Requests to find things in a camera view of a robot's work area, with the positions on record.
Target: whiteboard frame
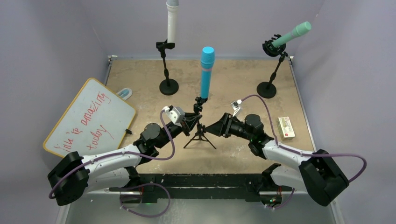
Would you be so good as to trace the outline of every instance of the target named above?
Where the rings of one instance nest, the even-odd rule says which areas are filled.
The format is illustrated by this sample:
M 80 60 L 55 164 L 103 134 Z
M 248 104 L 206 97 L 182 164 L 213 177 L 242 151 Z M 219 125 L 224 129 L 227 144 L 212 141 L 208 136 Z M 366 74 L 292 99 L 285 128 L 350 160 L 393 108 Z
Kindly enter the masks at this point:
M 49 152 L 49 153 L 52 153 L 52 154 L 54 154 L 54 155 L 60 156 L 60 157 L 62 157 L 62 158 L 65 157 L 65 156 L 63 156 L 63 155 L 61 155 L 61 154 L 55 153 L 55 152 L 53 152 L 53 151 L 50 151 L 49 149 L 46 148 L 45 144 L 47 143 L 48 139 L 50 139 L 51 135 L 54 133 L 54 131 L 55 131 L 55 129 L 58 127 L 59 123 L 60 123 L 60 122 L 62 121 L 62 119 L 65 117 L 65 115 L 67 114 L 67 112 L 69 111 L 69 109 L 71 108 L 71 106 L 73 105 L 74 101 L 76 101 L 76 99 L 80 96 L 80 93 L 83 91 L 83 89 L 85 88 L 85 86 L 86 86 L 86 85 L 88 84 L 88 82 L 91 81 L 91 80 L 94 80 L 94 81 L 96 81 L 97 83 L 101 84 L 103 87 L 105 87 L 107 90 L 109 90 L 112 94 L 114 94 L 115 96 L 117 96 L 118 98 L 120 98 L 122 101 L 124 101 L 126 104 L 128 104 L 130 107 L 132 107 L 132 108 L 135 110 L 135 114 L 132 116 L 131 121 L 129 122 L 128 127 L 131 126 L 132 121 L 134 120 L 135 115 L 136 115 L 136 113 L 137 113 L 137 112 L 136 112 L 136 109 L 135 109 L 129 102 L 123 100 L 123 99 L 122 99 L 121 97 L 119 97 L 115 92 L 113 92 L 112 90 L 110 90 L 107 86 L 103 85 L 103 83 L 99 82 L 97 79 L 95 79 L 95 78 L 89 78 L 89 79 L 87 79 L 87 81 L 84 83 L 83 87 L 81 87 L 80 91 L 78 91 L 78 93 L 77 93 L 77 95 L 74 97 L 73 101 L 72 101 L 72 102 L 70 103 L 70 105 L 67 107 L 66 111 L 63 113 L 63 115 L 61 116 L 61 118 L 58 120 L 58 122 L 57 122 L 57 124 L 55 125 L 55 127 L 51 130 L 51 132 L 49 133 L 49 135 L 46 137 L 45 141 L 42 143 L 42 147 L 44 148 L 45 151 L 47 151 L 47 152 Z M 121 138 L 121 141 L 120 141 L 120 143 L 118 144 L 117 148 L 120 147 L 120 145 L 121 145 L 121 143 L 122 143 L 122 140 L 124 140 L 126 134 L 127 134 L 127 133 L 125 132 L 125 133 L 124 133 L 124 136 Z

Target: microphone stand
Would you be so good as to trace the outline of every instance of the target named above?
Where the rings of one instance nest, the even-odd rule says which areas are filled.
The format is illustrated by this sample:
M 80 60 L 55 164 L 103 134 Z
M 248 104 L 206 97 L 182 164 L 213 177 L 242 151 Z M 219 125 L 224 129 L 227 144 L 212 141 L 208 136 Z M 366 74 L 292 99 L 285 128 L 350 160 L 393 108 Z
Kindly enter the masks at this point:
M 165 75 L 165 80 L 163 80 L 160 83 L 160 92 L 163 95 L 170 96 L 175 94 L 179 90 L 179 84 L 177 83 L 176 80 L 169 78 L 169 71 L 166 68 L 166 62 L 165 62 L 165 49 L 174 49 L 175 48 L 175 43 L 168 43 L 168 40 L 165 40 L 164 42 L 157 42 L 156 47 L 158 51 L 161 53 L 161 58 L 163 62 L 163 74 Z
M 281 37 L 281 35 L 276 34 L 274 35 L 275 37 L 272 37 L 271 40 L 269 41 L 265 41 L 262 44 L 262 49 L 264 50 L 264 52 L 271 57 L 276 57 L 278 55 L 280 55 L 281 57 L 279 58 L 279 62 L 278 65 L 276 66 L 275 71 L 271 74 L 271 77 L 269 78 L 269 82 L 262 82 L 260 84 L 258 84 L 257 86 L 257 93 L 264 98 L 273 98 L 276 95 L 276 87 L 274 86 L 274 84 L 272 84 L 272 82 L 275 80 L 276 78 L 276 72 L 279 69 L 279 66 L 281 65 L 281 63 L 284 61 L 285 57 L 288 57 L 289 55 L 285 52 L 286 49 L 286 44 L 283 44 L 281 46 L 279 46 L 278 48 L 274 47 L 272 45 L 272 42 L 276 39 L 278 39 L 279 37 Z
M 200 112 L 202 112 L 202 105 L 207 101 L 207 99 L 202 99 L 201 97 L 196 97 L 195 98 L 196 103 L 194 104 L 194 113 L 196 115 L 199 115 Z M 209 142 L 209 144 L 211 144 L 211 146 L 216 149 L 216 147 L 205 137 L 205 125 L 202 125 L 199 120 L 197 123 L 197 132 L 195 132 L 194 137 L 192 137 L 187 144 L 183 147 L 186 148 L 190 142 L 192 141 L 206 141 Z

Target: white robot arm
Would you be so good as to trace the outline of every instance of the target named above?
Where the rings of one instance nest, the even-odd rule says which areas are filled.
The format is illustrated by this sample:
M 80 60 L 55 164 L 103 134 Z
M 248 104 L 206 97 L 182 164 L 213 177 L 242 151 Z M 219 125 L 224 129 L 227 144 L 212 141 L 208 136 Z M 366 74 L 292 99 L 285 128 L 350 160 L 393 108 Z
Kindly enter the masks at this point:
M 98 155 L 80 156 L 78 152 L 67 154 L 48 174 L 53 188 L 50 198 L 56 198 L 58 205 L 76 201 L 84 193 L 109 187 L 124 187 L 133 176 L 133 167 L 154 160 L 162 148 L 172 138 L 183 132 L 189 136 L 190 131 L 201 119 L 198 113 L 185 113 L 180 107 L 164 107 L 163 112 L 171 120 L 166 127 L 156 123 L 148 124 L 140 138 L 124 148 Z
M 324 155 L 328 154 L 325 150 L 309 152 L 277 142 L 264 132 L 258 115 L 249 114 L 244 122 L 237 119 L 240 104 L 241 101 L 231 103 L 234 115 L 224 113 L 218 122 L 206 127 L 206 132 L 225 138 L 231 135 L 244 138 L 249 141 L 248 146 L 254 155 L 281 163 L 264 171 L 268 175 L 268 185 L 288 186 L 307 192 L 323 206 L 347 188 L 349 180 L 334 160 Z

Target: small box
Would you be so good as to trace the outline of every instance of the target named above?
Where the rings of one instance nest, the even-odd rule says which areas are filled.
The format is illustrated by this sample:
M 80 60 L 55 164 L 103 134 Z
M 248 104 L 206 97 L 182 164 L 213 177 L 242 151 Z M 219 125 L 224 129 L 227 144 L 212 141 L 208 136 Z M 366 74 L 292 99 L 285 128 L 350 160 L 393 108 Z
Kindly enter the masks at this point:
M 296 136 L 289 117 L 278 118 L 278 128 L 283 140 L 289 140 Z

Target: gray wall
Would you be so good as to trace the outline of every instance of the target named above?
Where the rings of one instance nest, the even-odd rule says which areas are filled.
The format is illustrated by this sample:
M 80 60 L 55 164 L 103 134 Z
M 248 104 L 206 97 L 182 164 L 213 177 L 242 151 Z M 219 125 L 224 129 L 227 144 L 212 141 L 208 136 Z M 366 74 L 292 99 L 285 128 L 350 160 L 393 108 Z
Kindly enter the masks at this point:
M 394 223 L 396 2 L 327 0 L 294 58 L 318 148 L 368 168 L 340 196 L 346 222 Z M 336 159 L 348 177 L 362 162 Z
M 199 57 L 204 46 L 220 57 L 268 57 L 262 43 L 313 21 L 324 0 L 180 0 L 176 47 L 167 57 Z M 82 0 L 108 54 L 159 57 L 167 38 L 166 0 Z M 294 55 L 301 38 L 288 44 Z
M 0 223 L 53 224 L 42 142 L 106 54 L 79 1 L 0 1 Z

